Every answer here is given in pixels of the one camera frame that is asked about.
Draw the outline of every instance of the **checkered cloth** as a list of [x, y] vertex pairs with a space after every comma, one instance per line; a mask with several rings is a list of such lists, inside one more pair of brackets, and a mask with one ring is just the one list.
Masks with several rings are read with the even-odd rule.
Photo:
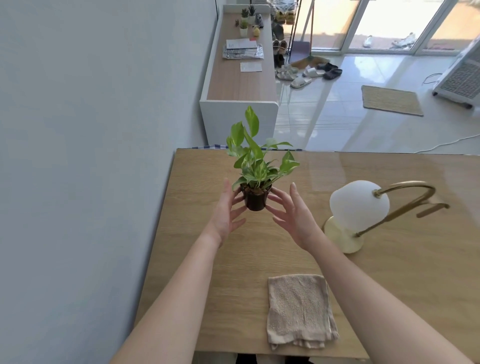
[[[220, 144], [213, 144], [212, 146], [194, 146], [192, 149], [228, 149], [228, 146], [222, 146]], [[303, 152], [303, 149], [269, 149], [269, 150], [292, 150], [295, 152]]]

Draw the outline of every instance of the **beige towel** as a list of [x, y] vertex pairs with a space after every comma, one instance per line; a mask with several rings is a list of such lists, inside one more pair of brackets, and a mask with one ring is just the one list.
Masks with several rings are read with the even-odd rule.
[[288, 343], [318, 349], [325, 347], [325, 341], [338, 339], [327, 283], [322, 276], [292, 274], [269, 278], [268, 296], [267, 334], [272, 350]]

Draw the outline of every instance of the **gray wall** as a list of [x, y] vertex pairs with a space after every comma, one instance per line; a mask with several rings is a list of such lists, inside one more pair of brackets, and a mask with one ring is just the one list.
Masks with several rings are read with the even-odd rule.
[[0, 363], [123, 342], [215, 25], [214, 0], [0, 1]]

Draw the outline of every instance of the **forearm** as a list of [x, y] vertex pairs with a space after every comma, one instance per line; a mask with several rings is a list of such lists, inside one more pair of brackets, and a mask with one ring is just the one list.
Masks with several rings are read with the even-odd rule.
[[319, 233], [310, 253], [374, 363], [472, 363]]
[[190, 364], [205, 309], [219, 237], [202, 233], [112, 364]]

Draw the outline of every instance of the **beige rug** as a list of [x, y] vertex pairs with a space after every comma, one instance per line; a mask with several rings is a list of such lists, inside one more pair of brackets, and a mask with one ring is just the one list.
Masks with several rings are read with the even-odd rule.
[[423, 116], [415, 92], [363, 85], [361, 93], [364, 108]]

